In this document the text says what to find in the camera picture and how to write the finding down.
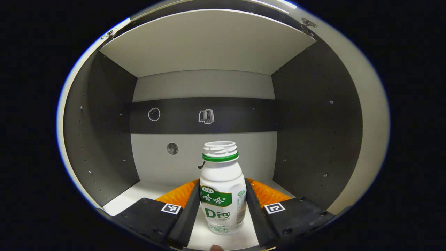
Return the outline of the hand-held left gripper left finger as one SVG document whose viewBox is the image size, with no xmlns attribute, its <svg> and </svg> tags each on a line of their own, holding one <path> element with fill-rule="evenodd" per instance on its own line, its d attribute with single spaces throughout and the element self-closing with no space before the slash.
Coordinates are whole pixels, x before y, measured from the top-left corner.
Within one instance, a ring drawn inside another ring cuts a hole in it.
<svg viewBox="0 0 446 251">
<path fill-rule="evenodd" d="M 113 222 L 164 249 L 183 249 L 189 244 L 199 209 L 199 179 L 163 195 L 141 198 L 113 216 Z"/>
</svg>

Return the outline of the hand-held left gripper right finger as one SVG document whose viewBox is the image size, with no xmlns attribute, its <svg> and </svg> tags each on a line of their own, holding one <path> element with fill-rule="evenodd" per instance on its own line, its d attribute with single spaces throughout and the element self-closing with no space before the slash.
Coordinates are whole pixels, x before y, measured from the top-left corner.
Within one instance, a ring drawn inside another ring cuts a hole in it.
<svg viewBox="0 0 446 251">
<path fill-rule="evenodd" d="M 291 198 L 251 178 L 245 183 L 247 206 L 262 248 L 296 245 L 336 217 L 306 197 Z"/>
</svg>

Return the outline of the white bottle green label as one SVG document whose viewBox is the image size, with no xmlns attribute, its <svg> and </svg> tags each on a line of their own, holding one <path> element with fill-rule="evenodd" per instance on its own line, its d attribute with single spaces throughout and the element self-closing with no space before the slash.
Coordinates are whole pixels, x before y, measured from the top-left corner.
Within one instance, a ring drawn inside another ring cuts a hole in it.
<svg viewBox="0 0 446 251">
<path fill-rule="evenodd" d="M 246 213 L 247 187 L 238 163 L 235 142 L 204 143 L 200 175 L 200 200 L 211 232 L 233 235 L 239 232 Z"/>
</svg>

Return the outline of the grey cabinet door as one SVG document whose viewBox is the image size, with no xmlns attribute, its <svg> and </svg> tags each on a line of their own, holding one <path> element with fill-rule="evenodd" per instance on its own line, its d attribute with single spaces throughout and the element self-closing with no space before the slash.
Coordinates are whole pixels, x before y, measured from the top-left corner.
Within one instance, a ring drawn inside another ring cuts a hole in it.
<svg viewBox="0 0 446 251">
<path fill-rule="evenodd" d="M 303 17 L 316 24 L 315 33 L 348 70 L 362 110 L 362 143 L 355 170 L 341 194 L 328 207 L 330 213 L 338 214 L 357 203 L 378 177 L 389 145 L 389 102 L 377 71 L 352 41 L 316 16 L 304 14 Z"/>
<path fill-rule="evenodd" d="M 73 81 L 75 77 L 77 76 L 78 72 L 80 71 L 80 68 L 84 65 L 84 63 L 89 59 L 92 54 L 99 49 L 99 47 L 105 43 L 105 39 L 108 38 L 110 35 L 115 34 L 119 30 L 121 30 L 123 27 L 125 27 L 127 24 L 131 23 L 131 19 L 128 17 L 121 21 L 119 24 L 116 24 L 113 28 L 108 30 L 106 33 L 102 34 L 99 38 L 97 38 L 94 43 L 92 43 L 83 53 L 82 55 L 77 59 L 76 63 L 73 65 L 72 69 L 70 70 L 65 83 L 63 84 L 59 101 L 57 105 L 57 116 L 56 116 L 56 133 L 57 133 L 57 145 L 59 148 L 59 153 L 62 159 L 62 162 L 65 166 L 65 170 L 67 174 L 69 175 L 69 178 L 71 179 L 72 183 L 76 187 L 77 191 L 81 193 L 84 199 L 87 200 L 87 202 L 91 205 L 94 209 L 101 209 L 103 210 L 102 206 L 100 206 L 86 191 L 86 189 L 82 186 L 79 179 L 77 178 L 77 175 L 75 174 L 73 167 L 69 161 L 66 145 L 65 145 L 65 138 L 64 138 L 64 129 L 63 129 L 63 120 L 64 120 L 64 113 L 65 113 L 65 106 L 67 97 L 69 94 L 69 90 L 73 84 Z"/>
</svg>

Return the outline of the grey cabinet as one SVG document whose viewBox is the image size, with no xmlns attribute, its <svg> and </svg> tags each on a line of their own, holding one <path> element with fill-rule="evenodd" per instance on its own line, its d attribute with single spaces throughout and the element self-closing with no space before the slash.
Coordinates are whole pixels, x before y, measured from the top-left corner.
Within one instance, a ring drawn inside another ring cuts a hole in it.
<svg viewBox="0 0 446 251">
<path fill-rule="evenodd" d="M 163 251 L 262 248 L 246 206 L 233 235 L 199 209 L 187 247 L 164 249 L 113 222 L 141 198 L 200 179 L 204 143 L 235 142 L 244 178 L 328 207 L 355 170 L 359 96 L 338 55 L 299 7 L 255 0 L 163 1 L 105 39 L 69 90 L 69 161 L 113 227 Z"/>
</svg>

